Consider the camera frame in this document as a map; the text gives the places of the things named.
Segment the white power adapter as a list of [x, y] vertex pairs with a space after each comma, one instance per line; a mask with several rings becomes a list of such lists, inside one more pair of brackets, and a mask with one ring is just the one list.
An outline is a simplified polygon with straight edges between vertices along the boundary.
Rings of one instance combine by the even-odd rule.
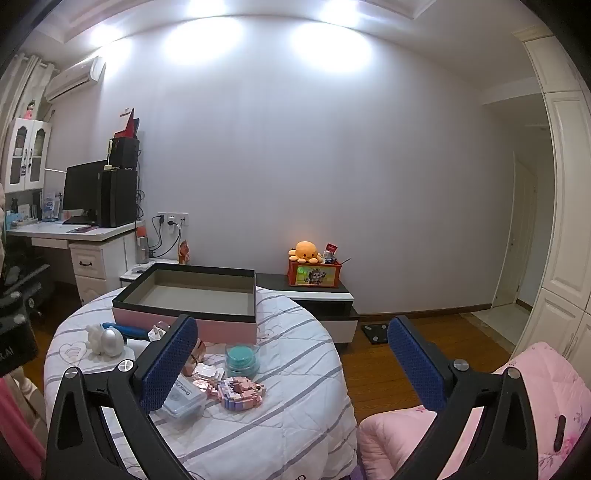
[[170, 326], [167, 323], [165, 323], [163, 321], [157, 322], [147, 332], [148, 341], [155, 342], [155, 341], [161, 340], [166, 335], [169, 328], [170, 328]]

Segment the orange cap water bottle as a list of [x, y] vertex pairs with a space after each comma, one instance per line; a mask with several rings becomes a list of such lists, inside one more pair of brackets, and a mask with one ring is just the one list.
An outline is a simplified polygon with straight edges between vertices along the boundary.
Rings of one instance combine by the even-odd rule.
[[136, 261], [138, 264], [146, 264], [149, 260], [149, 245], [147, 230], [144, 225], [136, 228]]

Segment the clear dental flossers box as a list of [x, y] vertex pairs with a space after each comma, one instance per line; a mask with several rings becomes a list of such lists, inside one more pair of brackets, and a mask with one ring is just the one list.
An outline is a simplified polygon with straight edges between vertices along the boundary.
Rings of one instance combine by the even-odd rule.
[[204, 411], [207, 395], [180, 374], [175, 380], [160, 411], [171, 421], [181, 422]]

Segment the black computer monitor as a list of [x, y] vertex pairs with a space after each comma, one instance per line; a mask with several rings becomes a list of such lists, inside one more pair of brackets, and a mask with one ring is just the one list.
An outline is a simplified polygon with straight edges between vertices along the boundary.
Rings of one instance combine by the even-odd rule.
[[99, 173], [107, 165], [106, 160], [70, 166], [66, 170], [63, 211], [81, 210], [70, 216], [65, 224], [93, 225], [97, 220]]

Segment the teal round clear case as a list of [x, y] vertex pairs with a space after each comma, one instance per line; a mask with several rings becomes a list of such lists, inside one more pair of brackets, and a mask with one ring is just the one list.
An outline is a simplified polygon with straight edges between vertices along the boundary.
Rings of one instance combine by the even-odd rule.
[[236, 344], [225, 348], [225, 367], [228, 377], [253, 379], [259, 371], [259, 347]]

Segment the white pink block toy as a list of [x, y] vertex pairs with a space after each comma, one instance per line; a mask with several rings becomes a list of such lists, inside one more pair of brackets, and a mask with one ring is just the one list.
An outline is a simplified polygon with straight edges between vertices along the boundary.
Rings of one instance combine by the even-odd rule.
[[224, 377], [225, 371], [222, 367], [198, 363], [191, 375], [191, 383], [208, 398], [213, 398], [217, 396], [217, 385]]

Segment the white wall power strip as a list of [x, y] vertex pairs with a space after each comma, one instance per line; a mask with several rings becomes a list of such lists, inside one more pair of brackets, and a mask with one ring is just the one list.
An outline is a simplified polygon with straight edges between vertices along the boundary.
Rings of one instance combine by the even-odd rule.
[[166, 224], [173, 222], [183, 227], [187, 226], [189, 221], [189, 215], [184, 212], [158, 212], [157, 216], [162, 217]]

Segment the pink block figure toy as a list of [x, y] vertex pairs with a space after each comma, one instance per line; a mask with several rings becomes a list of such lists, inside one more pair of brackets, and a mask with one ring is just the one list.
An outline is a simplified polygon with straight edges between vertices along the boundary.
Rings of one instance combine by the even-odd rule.
[[263, 402], [266, 387], [246, 377], [230, 377], [217, 385], [217, 396], [221, 405], [229, 411], [246, 411]]

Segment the black speaker box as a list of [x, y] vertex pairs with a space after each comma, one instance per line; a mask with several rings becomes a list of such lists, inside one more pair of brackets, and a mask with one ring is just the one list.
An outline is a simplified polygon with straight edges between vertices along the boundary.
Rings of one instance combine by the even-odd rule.
[[108, 163], [113, 168], [137, 168], [139, 156], [139, 140], [129, 137], [118, 137], [110, 140]]

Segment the orange octopus plush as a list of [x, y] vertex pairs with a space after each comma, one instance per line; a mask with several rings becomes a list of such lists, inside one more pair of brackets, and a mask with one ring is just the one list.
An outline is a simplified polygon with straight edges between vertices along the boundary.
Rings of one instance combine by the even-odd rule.
[[322, 264], [322, 255], [311, 241], [297, 242], [294, 249], [288, 252], [288, 259], [298, 264]]

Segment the rose gold cylinder cup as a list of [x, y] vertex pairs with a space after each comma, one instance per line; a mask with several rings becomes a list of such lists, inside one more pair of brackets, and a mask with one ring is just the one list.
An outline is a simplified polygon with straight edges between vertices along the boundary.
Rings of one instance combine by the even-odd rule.
[[187, 357], [182, 367], [182, 374], [185, 377], [191, 377], [193, 375], [193, 371], [195, 368], [197, 368], [197, 364], [204, 360], [205, 353], [206, 346], [203, 341], [198, 339], [197, 344], [195, 344], [195, 346], [189, 353], [189, 356]]

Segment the white desk with drawers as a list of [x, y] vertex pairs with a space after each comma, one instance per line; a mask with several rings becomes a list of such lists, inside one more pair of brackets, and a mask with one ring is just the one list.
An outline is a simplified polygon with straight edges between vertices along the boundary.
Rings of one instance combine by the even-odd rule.
[[136, 265], [136, 229], [144, 222], [113, 228], [91, 227], [64, 222], [36, 222], [11, 228], [9, 237], [21, 237], [33, 247], [65, 251], [82, 304], [121, 287], [120, 277]]

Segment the black white tv cabinet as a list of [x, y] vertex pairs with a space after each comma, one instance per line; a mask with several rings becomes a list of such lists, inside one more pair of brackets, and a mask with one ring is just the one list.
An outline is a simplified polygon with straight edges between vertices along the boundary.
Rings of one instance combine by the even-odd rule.
[[345, 286], [337, 288], [290, 286], [286, 275], [256, 273], [256, 307], [263, 304], [263, 294], [274, 299], [286, 297], [295, 306], [308, 310], [325, 326], [336, 344], [353, 341], [359, 314], [353, 307], [353, 294]]

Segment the white striped table cloth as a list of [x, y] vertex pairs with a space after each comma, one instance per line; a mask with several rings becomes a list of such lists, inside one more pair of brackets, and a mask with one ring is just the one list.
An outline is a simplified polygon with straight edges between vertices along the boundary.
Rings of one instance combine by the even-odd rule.
[[113, 291], [57, 329], [45, 359], [50, 479], [342, 479], [356, 470], [356, 418], [325, 327], [286, 296], [256, 290], [256, 375], [236, 347], [188, 347], [186, 318], [140, 354], [95, 354]]

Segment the pink black storage box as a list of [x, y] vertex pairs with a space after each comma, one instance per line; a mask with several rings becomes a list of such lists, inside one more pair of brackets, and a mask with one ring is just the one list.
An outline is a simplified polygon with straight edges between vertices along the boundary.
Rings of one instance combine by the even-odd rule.
[[157, 262], [112, 300], [117, 324], [150, 329], [180, 315], [208, 343], [256, 344], [256, 272]]

